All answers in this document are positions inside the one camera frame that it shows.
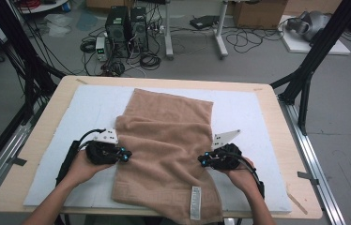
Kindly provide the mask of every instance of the gray floor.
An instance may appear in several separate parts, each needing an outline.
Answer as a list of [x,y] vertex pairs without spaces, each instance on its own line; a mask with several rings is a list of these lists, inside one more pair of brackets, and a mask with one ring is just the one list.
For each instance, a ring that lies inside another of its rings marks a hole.
[[[51,13],[62,13],[55,10]],[[70,71],[83,69],[81,39],[89,32],[100,28],[103,19],[98,19],[94,27],[81,30],[81,18],[88,16],[84,4],[77,3],[66,14],[73,18],[72,30],[65,37],[43,35],[47,46]],[[189,27],[191,17],[173,19],[172,23]],[[164,57],[163,38],[159,56],[162,58],[156,70],[131,69],[124,77],[148,79],[179,79],[198,81],[219,81],[232,83],[272,83],[298,68],[306,54],[289,53],[283,43],[264,40],[257,48],[247,53],[238,53],[226,43],[229,56],[220,60],[212,34],[173,33],[175,60]],[[351,51],[351,42],[341,38]],[[56,67],[64,70],[58,63]],[[99,72],[100,62],[93,56],[87,68],[92,73]],[[283,87],[275,90],[280,94]],[[0,133],[23,104],[23,93],[16,73],[7,60],[0,63]],[[351,224],[351,54],[348,56],[329,55],[315,72],[312,80],[307,131],[322,169],[336,198],[344,220]],[[1,214],[0,224],[18,224],[26,215]],[[82,224],[84,216],[73,216],[75,224]],[[279,224],[328,224],[326,217],[319,220],[278,219]],[[252,222],[245,219],[244,224]]]

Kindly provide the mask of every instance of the brown towel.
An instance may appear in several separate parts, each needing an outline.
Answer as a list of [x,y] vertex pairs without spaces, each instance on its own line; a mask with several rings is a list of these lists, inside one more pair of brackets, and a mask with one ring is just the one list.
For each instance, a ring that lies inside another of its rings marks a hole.
[[[119,145],[132,152],[119,163],[112,198],[151,208],[179,224],[222,220],[220,195],[198,156],[210,150],[213,103],[135,89],[116,119]],[[200,187],[201,219],[192,220],[191,189]]]

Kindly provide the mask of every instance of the white bracket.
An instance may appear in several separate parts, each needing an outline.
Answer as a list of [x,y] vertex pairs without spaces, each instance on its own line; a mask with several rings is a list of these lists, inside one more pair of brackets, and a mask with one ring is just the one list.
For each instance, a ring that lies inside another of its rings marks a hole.
[[101,142],[101,143],[118,143],[116,130],[114,128],[107,128],[102,133],[96,135],[94,137],[94,141]]
[[211,144],[211,149],[214,150],[216,148],[225,146],[239,134],[240,134],[240,129],[221,133],[221,134],[215,134],[213,139],[213,144]]

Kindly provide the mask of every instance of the human arm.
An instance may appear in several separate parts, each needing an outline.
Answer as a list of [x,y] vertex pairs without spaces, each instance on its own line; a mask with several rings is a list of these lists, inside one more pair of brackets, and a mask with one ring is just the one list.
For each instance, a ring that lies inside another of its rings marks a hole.
[[111,165],[96,166],[92,164],[85,151],[79,151],[65,178],[23,222],[23,225],[52,225],[71,191],[81,183],[91,179],[95,173],[109,167]]
[[[253,163],[248,158],[245,157],[245,159],[254,167]],[[264,202],[264,199],[260,194],[257,183],[244,165],[240,164],[234,170],[221,172],[225,173],[231,182],[245,194],[252,210],[252,220],[254,225],[276,224],[272,215],[269,213],[266,202]]]

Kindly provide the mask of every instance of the person's left hand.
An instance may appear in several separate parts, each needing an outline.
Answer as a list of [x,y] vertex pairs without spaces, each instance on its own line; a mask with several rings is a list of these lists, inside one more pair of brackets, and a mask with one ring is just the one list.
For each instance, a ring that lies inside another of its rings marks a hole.
[[113,164],[94,165],[88,159],[85,150],[81,150],[70,165],[69,171],[63,181],[68,182],[70,185],[76,187],[81,183],[84,183],[87,180],[91,179],[97,172],[111,166],[113,166]]

